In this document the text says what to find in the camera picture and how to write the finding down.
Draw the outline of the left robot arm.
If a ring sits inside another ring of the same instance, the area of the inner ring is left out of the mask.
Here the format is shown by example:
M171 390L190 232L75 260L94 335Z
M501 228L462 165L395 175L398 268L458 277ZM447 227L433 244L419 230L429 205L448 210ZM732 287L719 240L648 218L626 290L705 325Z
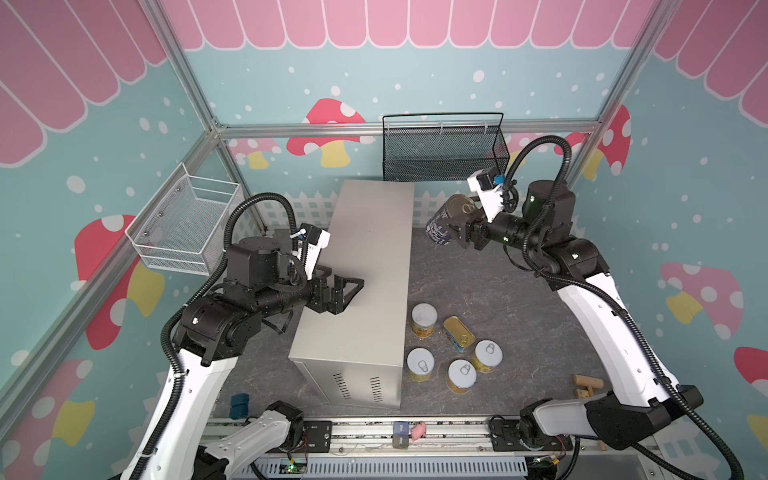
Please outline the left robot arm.
M263 202L287 214L291 247L281 250L269 237L233 240L240 217ZM319 265L330 234L297 224L291 202L265 192L237 205L223 233L222 255L205 283L163 326L160 346L169 372L140 447L121 473L123 479L227 479L244 468L263 476L255 462L272 450L292 459L307 452L304 414L276 401L235 433L207 445L201 439L224 381L249 341L267 326L286 328L275 316L292 318L307 307L338 315L364 288L361 278L335 276Z

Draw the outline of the dark blue tall can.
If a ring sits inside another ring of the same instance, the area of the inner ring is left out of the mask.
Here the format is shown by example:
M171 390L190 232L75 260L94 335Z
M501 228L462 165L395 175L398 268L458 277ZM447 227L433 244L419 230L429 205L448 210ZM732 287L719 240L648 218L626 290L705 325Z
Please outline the dark blue tall can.
M456 228L450 223L477 209L475 200L463 194L454 194L429 219L425 230L429 239L438 245L446 245L454 237Z

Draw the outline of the grey metal cabinet counter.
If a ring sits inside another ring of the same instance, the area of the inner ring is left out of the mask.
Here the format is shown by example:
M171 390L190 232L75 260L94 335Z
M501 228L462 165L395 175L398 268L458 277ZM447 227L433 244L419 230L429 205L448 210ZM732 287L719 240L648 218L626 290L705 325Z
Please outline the grey metal cabinet counter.
M319 258L343 292L338 314L305 309L289 359L323 401L397 409L401 403L415 187L347 180Z

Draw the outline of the teal small object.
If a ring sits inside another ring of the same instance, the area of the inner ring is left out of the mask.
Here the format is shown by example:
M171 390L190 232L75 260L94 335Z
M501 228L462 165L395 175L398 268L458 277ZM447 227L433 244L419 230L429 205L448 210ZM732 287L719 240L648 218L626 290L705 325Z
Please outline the teal small object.
M238 393L230 399L229 418L232 420L246 419L249 416L250 397L247 393Z

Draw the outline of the yellow can pull-tab lid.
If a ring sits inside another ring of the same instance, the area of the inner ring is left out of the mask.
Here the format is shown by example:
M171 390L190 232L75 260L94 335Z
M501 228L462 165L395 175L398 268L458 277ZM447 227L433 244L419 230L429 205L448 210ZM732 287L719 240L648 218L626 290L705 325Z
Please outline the yellow can pull-tab lid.
M502 361L503 351L496 342L481 340L475 345L471 362L478 372L491 373Z
M406 358L410 378L414 382L424 382L431 378L434 368L434 355L426 348L412 349Z
M474 365L465 359L452 361L447 369L446 383L455 394L467 393L477 381L477 371Z

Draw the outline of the pink small object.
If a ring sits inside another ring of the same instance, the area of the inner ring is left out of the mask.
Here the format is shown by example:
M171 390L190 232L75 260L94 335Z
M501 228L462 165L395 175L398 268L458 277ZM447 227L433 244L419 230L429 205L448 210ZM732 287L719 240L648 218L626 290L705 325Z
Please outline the pink small object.
M413 426L410 430L410 438L412 441L418 441L426 436L427 425L424 422L419 422Z

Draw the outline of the yellow can white lid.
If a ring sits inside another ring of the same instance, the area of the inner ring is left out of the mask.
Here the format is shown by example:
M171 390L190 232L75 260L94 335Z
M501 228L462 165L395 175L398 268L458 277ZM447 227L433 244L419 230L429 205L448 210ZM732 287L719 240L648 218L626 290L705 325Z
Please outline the yellow can white lid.
M419 303L411 311L411 328L419 338L428 338L434 333L438 314L434 306Z

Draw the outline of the gold flat sardine tin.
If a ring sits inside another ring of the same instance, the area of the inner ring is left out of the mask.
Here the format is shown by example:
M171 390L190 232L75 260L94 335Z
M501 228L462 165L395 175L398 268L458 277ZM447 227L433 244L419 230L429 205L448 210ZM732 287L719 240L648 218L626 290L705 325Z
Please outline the gold flat sardine tin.
M467 351L476 341L476 336L457 316L443 322L443 331L459 352Z

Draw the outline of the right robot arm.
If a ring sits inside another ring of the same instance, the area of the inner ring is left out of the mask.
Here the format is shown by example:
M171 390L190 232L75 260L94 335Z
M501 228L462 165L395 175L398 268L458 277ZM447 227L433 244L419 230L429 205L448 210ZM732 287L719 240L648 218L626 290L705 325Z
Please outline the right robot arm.
M536 148L552 144L562 157L552 180L529 184L520 197L514 175ZM575 315L608 374L609 391L582 400L543 399L524 407L516 437L529 449L560 435L576 441L599 440L615 450L632 448L681 479L690 473L642 446L642 441L673 421L686 417L715 446L730 476L744 470L735 453L697 413L703 398L693 385L683 385L663 365L624 306L609 267L591 241L571 232L575 195L566 176L572 163L568 141L545 135L526 145L512 165L499 164L473 172L467 179L480 207L441 219L462 247L483 249L490 242L515 248L522 268L542 278Z

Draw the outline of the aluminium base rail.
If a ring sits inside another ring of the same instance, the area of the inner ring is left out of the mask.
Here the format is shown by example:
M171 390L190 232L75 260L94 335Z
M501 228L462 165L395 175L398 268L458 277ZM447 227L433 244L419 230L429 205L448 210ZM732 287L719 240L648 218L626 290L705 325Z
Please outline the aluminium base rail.
M214 418L192 479L662 479L633 450L550 437L527 448L511 417Z

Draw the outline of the grey small block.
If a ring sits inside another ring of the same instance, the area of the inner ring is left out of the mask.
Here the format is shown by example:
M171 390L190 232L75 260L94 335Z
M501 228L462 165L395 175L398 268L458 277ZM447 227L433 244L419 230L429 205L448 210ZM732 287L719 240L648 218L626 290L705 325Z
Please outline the grey small block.
M392 446L396 450L407 449L410 442L410 425L405 421L393 423Z

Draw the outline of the wooden toy hammer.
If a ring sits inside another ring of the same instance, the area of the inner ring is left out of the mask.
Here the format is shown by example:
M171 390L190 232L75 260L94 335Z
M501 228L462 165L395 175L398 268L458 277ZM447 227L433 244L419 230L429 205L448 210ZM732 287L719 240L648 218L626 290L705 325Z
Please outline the wooden toy hammer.
M572 381L575 386L576 397L579 399L594 397L605 388L605 383L600 378L573 375Z

